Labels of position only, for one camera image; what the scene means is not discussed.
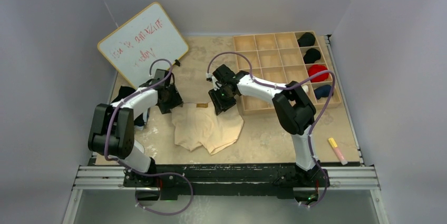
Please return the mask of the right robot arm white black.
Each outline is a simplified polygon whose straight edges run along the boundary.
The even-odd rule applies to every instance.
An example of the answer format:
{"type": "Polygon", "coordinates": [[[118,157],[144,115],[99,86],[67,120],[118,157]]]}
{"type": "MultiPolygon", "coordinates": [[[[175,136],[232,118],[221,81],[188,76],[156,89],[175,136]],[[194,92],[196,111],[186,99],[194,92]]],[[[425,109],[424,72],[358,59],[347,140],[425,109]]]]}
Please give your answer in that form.
{"type": "Polygon", "coordinates": [[[272,105],[281,127],[293,141],[295,163],[299,167],[296,171],[297,181],[307,186],[316,180],[316,157],[309,136],[310,127],[315,122],[316,108],[297,82],[269,82],[246,71],[235,73],[224,64],[213,73],[207,72],[206,79],[213,83],[213,89],[208,94],[216,115],[235,106],[237,95],[257,98],[272,105]]]}

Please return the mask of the cream beige underwear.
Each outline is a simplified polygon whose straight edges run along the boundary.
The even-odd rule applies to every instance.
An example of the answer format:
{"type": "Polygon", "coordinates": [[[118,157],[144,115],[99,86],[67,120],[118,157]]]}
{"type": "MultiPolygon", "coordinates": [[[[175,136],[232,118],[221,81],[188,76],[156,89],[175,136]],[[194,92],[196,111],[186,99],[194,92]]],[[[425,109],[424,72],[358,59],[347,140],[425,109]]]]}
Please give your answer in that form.
{"type": "Polygon", "coordinates": [[[174,108],[171,123],[176,145],[189,151],[204,147],[210,155],[234,144],[244,126],[236,106],[217,115],[212,102],[187,103],[174,108]]]}

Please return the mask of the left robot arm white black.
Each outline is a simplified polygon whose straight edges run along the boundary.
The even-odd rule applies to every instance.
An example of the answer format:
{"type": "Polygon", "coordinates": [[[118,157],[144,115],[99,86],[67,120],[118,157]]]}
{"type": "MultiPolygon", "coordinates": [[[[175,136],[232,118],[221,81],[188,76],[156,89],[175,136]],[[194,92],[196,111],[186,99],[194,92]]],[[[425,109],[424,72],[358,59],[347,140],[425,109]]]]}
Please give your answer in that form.
{"type": "Polygon", "coordinates": [[[157,106],[161,114],[168,114],[183,104],[171,77],[171,72],[157,69],[154,77],[133,93],[121,101],[97,105],[93,114],[89,150],[132,169],[145,187],[155,184],[157,169],[155,160],[146,156],[135,143],[134,122],[138,118],[147,121],[153,106],[157,106]]]}

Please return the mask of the white underwear pink trim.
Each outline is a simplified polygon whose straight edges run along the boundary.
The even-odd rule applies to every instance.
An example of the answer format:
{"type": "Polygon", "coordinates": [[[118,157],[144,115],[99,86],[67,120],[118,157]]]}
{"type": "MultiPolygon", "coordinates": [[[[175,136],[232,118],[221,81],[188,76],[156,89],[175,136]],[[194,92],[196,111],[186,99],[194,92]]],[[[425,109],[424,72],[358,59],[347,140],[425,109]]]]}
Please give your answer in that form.
{"type": "Polygon", "coordinates": [[[301,87],[302,87],[303,91],[304,91],[306,94],[309,94],[309,87],[308,87],[308,85],[302,85],[301,87]]]}

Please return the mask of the white whiteboard yellow frame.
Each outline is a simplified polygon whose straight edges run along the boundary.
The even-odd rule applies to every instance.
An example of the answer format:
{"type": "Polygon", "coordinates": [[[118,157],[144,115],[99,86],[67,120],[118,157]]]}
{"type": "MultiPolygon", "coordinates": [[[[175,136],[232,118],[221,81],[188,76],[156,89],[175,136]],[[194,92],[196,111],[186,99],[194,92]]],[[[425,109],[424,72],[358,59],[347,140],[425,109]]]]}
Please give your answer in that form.
{"type": "Polygon", "coordinates": [[[189,46],[163,7],[154,2],[101,40],[97,48],[133,86],[149,79],[156,59],[171,63],[182,58],[189,46]]]}

